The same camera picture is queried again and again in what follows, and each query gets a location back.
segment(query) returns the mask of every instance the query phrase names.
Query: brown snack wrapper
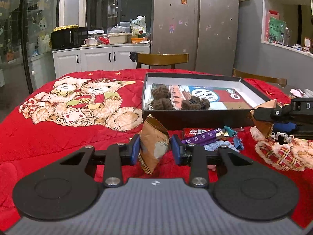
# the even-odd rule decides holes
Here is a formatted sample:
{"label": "brown snack wrapper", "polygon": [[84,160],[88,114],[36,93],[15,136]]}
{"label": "brown snack wrapper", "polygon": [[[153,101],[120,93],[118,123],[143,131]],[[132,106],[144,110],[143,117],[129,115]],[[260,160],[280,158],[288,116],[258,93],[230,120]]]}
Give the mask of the brown snack wrapper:
{"label": "brown snack wrapper", "polygon": [[166,128],[153,116],[149,115],[143,122],[140,132],[138,160],[147,174],[152,174],[159,159],[167,152],[170,139]]}
{"label": "brown snack wrapper", "polygon": [[[262,103],[260,104],[259,106],[256,106],[254,107],[254,109],[256,108],[275,108],[276,107],[276,104],[277,104],[277,100],[274,99],[274,100],[269,100],[265,103]],[[254,109],[252,109],[250,111],[250,114],[251,114],[251,118],[256,126],[256,128],[266,137],[268,138],[272,131],[273,131],[273,126],[274,126],[274,123],[270,123],[270,122],[262,122],[262,121],[257,121],[254,119],[253,117],[253,113],[254,113]]]}

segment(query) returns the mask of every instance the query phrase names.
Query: teal clip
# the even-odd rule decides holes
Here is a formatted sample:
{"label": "teal clip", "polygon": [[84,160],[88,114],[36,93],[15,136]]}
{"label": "teal clip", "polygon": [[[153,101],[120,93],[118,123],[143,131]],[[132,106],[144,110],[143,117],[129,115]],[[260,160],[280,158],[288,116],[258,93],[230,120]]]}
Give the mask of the teal clip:
{"label": "teal clip", "polygon": [[243,150],[245,148],[241,142],[241,139],[239,139],[237,136],[234,137],[234,146],[237,150]]}
{"label": "teal clip", "polygon": [[228,126],[224,126],[224,130],[228,132],[229,137],[234,137],[237,135],[237,132]]}

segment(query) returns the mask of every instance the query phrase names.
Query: black trash bag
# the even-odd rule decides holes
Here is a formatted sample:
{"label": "black trash bag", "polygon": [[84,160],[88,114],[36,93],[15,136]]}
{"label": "black trash bag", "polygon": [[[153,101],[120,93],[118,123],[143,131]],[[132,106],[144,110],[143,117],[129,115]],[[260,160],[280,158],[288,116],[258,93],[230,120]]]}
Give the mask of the black trash bag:
{"label": "black trash bag", "polygon": [[129,55],[129,58],[133,61],[133,62],[138,62],[138,53],[137,52],[131,52]]}

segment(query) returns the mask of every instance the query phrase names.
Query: cabinet door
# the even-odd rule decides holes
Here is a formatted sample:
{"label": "cabinet door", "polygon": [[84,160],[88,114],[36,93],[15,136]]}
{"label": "cabinet door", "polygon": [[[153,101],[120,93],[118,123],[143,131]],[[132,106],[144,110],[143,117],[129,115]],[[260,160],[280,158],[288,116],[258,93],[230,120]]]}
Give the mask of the cabinet door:
{"label": "cabinet door", "polygon": [[53,53],[53,61],[57,78],[67,73],[81,71],[79,49]]}
{"label": "cabinet door", "polygon": [[[123,69],[136,69],[136,63],[129,58],[130,52],[150,53],[150,46],[128,46],[113,48],[113,68],[115,71]],[[141,65],[141,68],[149,68],[148,65]]]}
{"label": "cabinet door", "polygon": [[80,50],[80,61],[82,71],[112,71],[113,70],[113,48],[84,48]]}

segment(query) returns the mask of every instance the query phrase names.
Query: microwave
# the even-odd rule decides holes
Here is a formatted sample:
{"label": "microwave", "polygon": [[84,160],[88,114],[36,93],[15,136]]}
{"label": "microwave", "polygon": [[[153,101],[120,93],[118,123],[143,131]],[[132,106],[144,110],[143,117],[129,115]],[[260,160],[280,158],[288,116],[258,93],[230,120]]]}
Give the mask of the microwave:
{"label": "microwave", "polygon": [[52,49],[77,48],[88,38],[86,27],[61,29],[51,33]]}

